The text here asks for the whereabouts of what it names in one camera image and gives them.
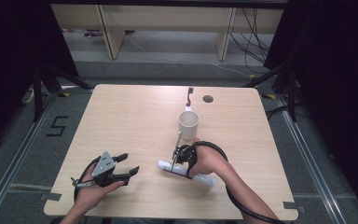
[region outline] cup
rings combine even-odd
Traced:
[[[184,140],[192,140],[197,136],[200,118],[193,111],[185,111],[179,116],[179,132]]]

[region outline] white object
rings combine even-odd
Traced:
[[[192,140],[197,136],[200,117],[194,111],[185,111],[179,116],[179,132],[184,140]]]
[[[169,173],[173,173],[175,175],[180,175],[180,176],[186,178],[187,170],[180,166],[174,165],[172,168],[171,163],[166,162],[166,161],[159,161],[157,164],[157,167],[163,171],[167,171]],[[193,177],[193,180],[197,181],[203,185],[206,185],[209,188],[213,188],[213,186],[214,186],[214,178],[207,176],[207,175],[195,175]]]

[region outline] forearm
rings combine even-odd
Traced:
[[[224,165],[219,166],[216,174],[222,178],[231,194],[242,206],[262,216],[277,219],[276,215],[266,203],[251,188],[249,188],[245,182],[243,182],[231,164],[226,162]],[[242,213],[242,216],[246,223],[264,223],[249,217],[244,213]]]
[[[85,215],[86,212],[83,212],[81,209],[73,206],[71,210],[69,210],[68,214],[60,222],[60,224],[77,224]]]

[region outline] table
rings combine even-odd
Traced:
[[[178,136],[178,116],[185,110],[188,87],[98,85],[57,176],[45,213],[64,216],[73,205],[72,181],[104,151],[129,153],[115,174],[141,166],[127,187],[110,193],[88,216],[241,219],[217,175],[213,188],[159,170],[171,161]],[[213,101],[205,103],[203,96]],[[282,220],[297,218],[282,162],[255,89],[194,87],[192,109],[200,116],[198,137],[225,150],[241,178]]]

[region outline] cable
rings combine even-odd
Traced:
[[[260,53],[261,53],[262,55],[264,55],[265,57],[267,57],[266,52],[265,52],[265,51],[263,50],[263,48],[262,48],[262,45],[264,45],[265,47],[266,47],[266,45],[260,40],[260,38],[258,38],[256,18],[257,18],[257,8],[254,8],[254,34],[255,34],[255,38],[256,38],[256,40],[257,40]]]
[[[86,169],[83,171],[83,174],[80,176],[80,178],[78,178],[78,180],[81,182],[82,179],[84,178],[84,176],[86,175],[87,171],[89,170],[89,168],[91,167],[91,165],[93,165],[94,163],[97,163],[99,160],[100,160],[101,156],[99,156],[98,158],[96,158],[95,160],[93,160],[92,162],[89,163],[89,165],[86,167]],[[79,192],[79,189],[78,188],[75,188],[74,190],[74,202],[76,201],[76,198],[77,198],[77,194]]]
[[[199,141],[199,142],[196,142],[194,143],[192,146],[190,147],[193,147],[192,150],[195,151],[195,147],[197,146],[207,146],[207,147],[210,147],[210,148],[213,148],[214,150],[216,150],[226,161],[228,161],[228,158],[226,156],[226,153],[220,148],[218,147],[217,145],[211,143],[211,142],[205,142],[205,141]],[[194,164],[190,165],[189,163],[189,167],[188,167],[188,170],[187,170],[187,174],[189,172],[189,170],[193,167]],[[253,217],[253,218],[256,218],[258,220],[261,220],[261,221],[264,221],[264,222],[267,222],[267,223],[277,223],[277,224],[284,224],[284,222],[278,220],[278,219],[275,219],[275,218],[272,218],[272,217],[265,217],[263,215],[260,215],[256,212],[253,212],[251,210],[249,210],[247,207],[243,206],[242,204],[240,204],[235,198],[234,196],[232,195],[232,193],[229,191],[228,187],[226,186],[226,191],[227,191],[227,194],[228,194],[228,198],[232,201],[232,203],[238,208],[240,209],[241,212],[243,212],[244,214],[246,214],[247,216],[249,217]]]
[[[234,43],[240,48],[240,50],[242,50],[245,53],[250,54],[253,58],[255,58],[256,60],[258,60],[259,62],[263,63],[264,60],[259,58],[256,54],[254,54],[253,52],[251,52],[250,50],[248,50],[246,47],[244,47],[242,44],[240,44],[239,41],[237,41],[237,39],[234,37],[233,34],[230,34],[232,39],[234,40]]]
[[[34,99],[34,89],[31,89],[31,90],[28,90],[28,91],[31,92],[31,95],[30,95],[30,97],[28,97],[28,99],[22,100],[23,104],[31,103],[31,101]]]
[[[253,36],[253,34],[254,34],[254,30],[253,30],[253,27],[252,27],[252,25],[251,25],[251,23],[249,22],[249,20],[248,20],[248,17],[246,16],[246,14],[244,14],[245,15],[245,18],[246,18],[246,20],[248,21],[248,23],[249,23],[249,27],[251,28],[251,35],[249,36],[249,41],[248,41],[248,44],[246,45],[246,49],[248,49],[249,48],[249,43],[252,41],[252,36]],[[245,54],[245,63],[247,64],[247,54]]]
[[[304,119],[311,119],[310,116],[306,116],[306,115],[302,115],[302,114],[299,114],[296,112],[297,115],[299,115],[301,118],[304,118]]]
[[[269,49],[269,46],[264,44],[263,41],[261,41],[258,38],[258,33],[255,32],[255,29],[252,27],[251,23],[249,22],[249,19],[248,19],[247,15],[246,15],[246,12],[245,12],[244,8],[242,9],[242,12],[243,12],[243,15],[245,16],[246,20],[248,21],[248,24],[249,24],[249,27],[251,28],[252,33],[255,34],[255,38],[257,39],[257,42],[259,44],[263,45],[266,49]],[[254,24],[256,24],[256,17],[257,17],[257,8],[254,8]]]
[[[280,106],[278,108],[275,108],[273,110],[270,110],[270,111],[266,111],[266,115],[267,115],[267,119],[270,119],[272,115],[274,115],[276,112],[279,112],[279,111],[287,111],[288,110],[288,106],[287,105],[283,105],[283,106]]]
[[[244,38],[247,42],[250,42],[251,45],[253,45],[253,46],[255,46],[255,47],[258,47],[258,48],[261,48],[261,49],[264,49],[264,50],[269,50],[269,48],[266,48],[266,47],[263,47],[263,46],[260,46],[260,45],[257,45],[257,44],[255,44],[255,43],[251,42],[248,38],[246,38],[246,37],[243,35],[243,33],[241,33],[241,36],[242,36],[242,38]]]

